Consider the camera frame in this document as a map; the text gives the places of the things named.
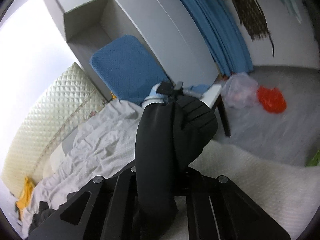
yellow cloth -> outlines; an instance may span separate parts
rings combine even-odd
[[[112,92],[110,92],[110,95],[112,95],[112,99],[116,99],[117,98],[116,95],[114,93],[112,93]]]
[[[16,202],[16,205],[19,208],[20,220],[22,220],[23,217],[23,209],[29,205],[31,194],[34,188],[35,184],[33,183],[32,179],[30,179],[29,177],[25,177],[21,196]]]

red object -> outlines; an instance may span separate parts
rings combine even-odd
[[[270,113],[282,113],[287,108],[287,103],[278,88],[268,89],[263,86],[257,90],[257,97],[263,108]]]

black metal bracket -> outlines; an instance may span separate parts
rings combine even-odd
[[[186,196],[190,240],[290,239],[226,176],[213,179],[187,168],[173,194]],[[137,200],[134,168],[110,179],[96,176],[36,228],[28,240],[140,239],[132,236]]]

white bedsheet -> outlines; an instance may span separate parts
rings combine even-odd
[[[35,187],[30,205],[23,212],[23,237],[28,236],[32,216],[39,202],[58,209],[67,194],[81,189],[97,175],[109,178],[134,160],[135,138],[142,108],[128,101],[114,100],[100,113],[78,126],[73,149],[53,176]]]
[[[134,159],[136,130],[142,108],[115,100],[81,127],[58,172],[42,180],[24,210],[23,236],[39,201],[58,209],[66,196],[83,187],[96,175],[109,178]],[[228,176],[249,197],[275,219],[295,240],[320,205],[320,167],[294,167],[261,160],[232,145],[211,141],[190,164],[203,175]],[[185,201],[177,201],[179,213],[162,240],[188,239]]]

white wall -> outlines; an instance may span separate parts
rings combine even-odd
[[[75,61],[43,0],[28,0],[0,27],[0,173],[29,109]],[[1,180],[0,207],[12,222],[14,198]]]
[[[231,0],[224,0],[237,24],[239,18]],[[275,45],[275,57],[269,39],[251,41],[246,29],[240,31],[247,43],[253,65],[286,65],[319,69],[319,48],[314,39],[308,11],[302,0],[296,0],[302,16],[299,24],[294,15],[290,15],[280,0],[258,0],[267,20],[268,28]]]

